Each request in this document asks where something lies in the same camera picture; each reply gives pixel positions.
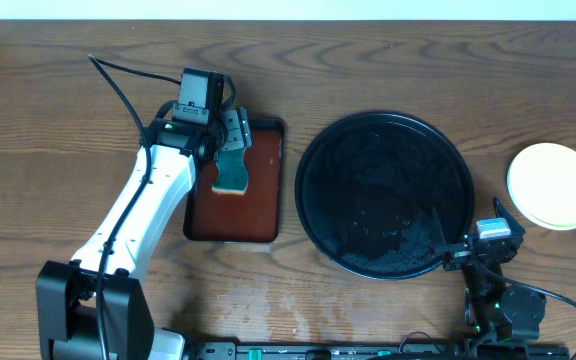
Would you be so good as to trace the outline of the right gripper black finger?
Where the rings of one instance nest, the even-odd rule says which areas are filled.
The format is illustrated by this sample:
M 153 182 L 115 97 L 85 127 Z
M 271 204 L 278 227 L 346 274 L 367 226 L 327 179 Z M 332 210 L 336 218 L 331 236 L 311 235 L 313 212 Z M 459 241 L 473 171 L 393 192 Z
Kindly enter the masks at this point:
M 441 226 L 441 221 L 435 207 L 432 208 L 431 245 L 432 246 L 446 245 L 446 241 Z
M 498 197 L 494 197 L 493 208 L 495 214 L 498 218 L 503 218 L 512 235 L 524 235 L 525 229 L 520 225 L 520 223 L 510 214 L 510 212 L 503 206 L 502 202 Z

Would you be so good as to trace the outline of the green yellow sponge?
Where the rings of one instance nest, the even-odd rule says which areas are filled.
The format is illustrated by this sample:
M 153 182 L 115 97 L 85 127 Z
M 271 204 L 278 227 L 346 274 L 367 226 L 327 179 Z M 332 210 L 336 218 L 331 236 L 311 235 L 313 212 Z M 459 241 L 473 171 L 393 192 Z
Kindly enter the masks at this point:
M 220 194 L 244 195 L 249 175 L 244 163 L 245 148 L 220 152 L 216 160 L 217 178 L 212 191 Z

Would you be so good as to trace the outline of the yellow plate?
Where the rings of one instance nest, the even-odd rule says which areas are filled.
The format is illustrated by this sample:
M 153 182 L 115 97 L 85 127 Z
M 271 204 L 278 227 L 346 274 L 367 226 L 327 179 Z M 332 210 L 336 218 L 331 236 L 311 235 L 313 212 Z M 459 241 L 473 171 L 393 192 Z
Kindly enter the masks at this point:
M 531 222 L 547 229 L 576 229 L 576 151 L 556 143 L 521 150 L 507 172 L 514 205 Z

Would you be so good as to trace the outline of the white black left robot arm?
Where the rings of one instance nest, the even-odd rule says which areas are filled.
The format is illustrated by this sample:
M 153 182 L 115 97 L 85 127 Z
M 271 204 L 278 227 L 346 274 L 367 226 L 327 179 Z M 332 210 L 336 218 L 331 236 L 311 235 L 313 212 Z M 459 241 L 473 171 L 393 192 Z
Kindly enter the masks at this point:
M 48 261 L 37 277 L 42 358 L 183 358 L 184 336 L 155 326 L 142 282 L 202 162 L 224 164 L 225 191 L 242 194 L 243 155 L 252 144 L 244 108 L 210 124 L 157 117 L 143 130 L 130 178 L 95 234 L 69 262 Z

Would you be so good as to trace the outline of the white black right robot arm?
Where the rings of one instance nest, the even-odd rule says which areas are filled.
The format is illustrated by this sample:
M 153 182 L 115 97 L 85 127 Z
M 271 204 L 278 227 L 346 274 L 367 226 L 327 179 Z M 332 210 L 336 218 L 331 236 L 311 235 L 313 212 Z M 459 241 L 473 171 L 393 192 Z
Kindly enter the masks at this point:
M 493 199 L 495 217 L 481 220 L 476 232 L 458 242 L 444 239 L 432 212 L 432 254 L 446 271 L 460 271 L 466 284 L 466 323 L 476 330 L 464 339 L 463 354 L 472 358 L 527 359 L 529 345 L 540 335 L 546 299 L 535 290 L 512 285 L 501 266 L 510 262 L 523 242 L 525 229 Z

